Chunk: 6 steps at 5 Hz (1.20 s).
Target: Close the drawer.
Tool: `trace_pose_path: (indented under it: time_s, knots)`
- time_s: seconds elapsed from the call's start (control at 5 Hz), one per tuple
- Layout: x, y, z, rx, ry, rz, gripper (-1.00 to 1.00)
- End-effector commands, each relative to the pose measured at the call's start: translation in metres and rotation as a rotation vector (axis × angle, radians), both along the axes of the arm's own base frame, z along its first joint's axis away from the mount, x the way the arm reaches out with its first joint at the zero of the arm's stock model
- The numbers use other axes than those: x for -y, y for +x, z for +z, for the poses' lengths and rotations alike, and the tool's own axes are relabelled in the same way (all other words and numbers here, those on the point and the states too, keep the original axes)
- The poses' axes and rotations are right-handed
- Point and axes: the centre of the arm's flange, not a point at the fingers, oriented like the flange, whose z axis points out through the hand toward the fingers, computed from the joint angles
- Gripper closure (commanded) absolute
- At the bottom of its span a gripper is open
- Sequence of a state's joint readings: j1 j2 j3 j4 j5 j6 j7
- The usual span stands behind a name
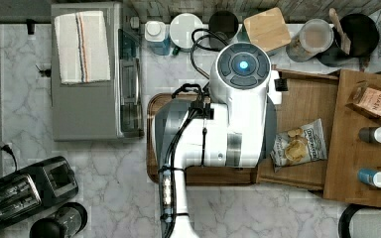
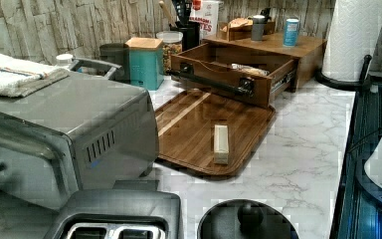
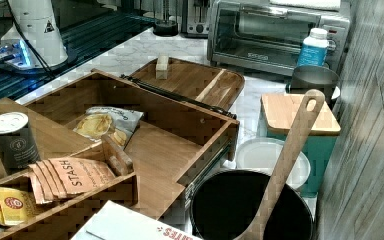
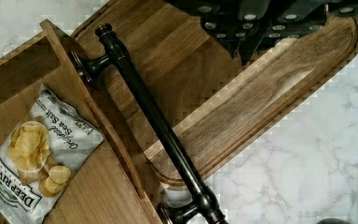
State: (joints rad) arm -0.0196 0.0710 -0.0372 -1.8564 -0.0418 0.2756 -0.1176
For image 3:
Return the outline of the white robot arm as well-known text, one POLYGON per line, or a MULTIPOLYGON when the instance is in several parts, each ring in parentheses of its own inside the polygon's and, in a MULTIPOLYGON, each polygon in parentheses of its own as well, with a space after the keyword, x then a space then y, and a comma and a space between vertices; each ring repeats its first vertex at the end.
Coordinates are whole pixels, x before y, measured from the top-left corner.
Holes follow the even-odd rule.
POLYGON ((21 44, 21 56, 8 64, 19 70, 56 68, 68 55, 56 25, 51 0, 7 0, 14 17, 13 26, 1 43, 21 44))

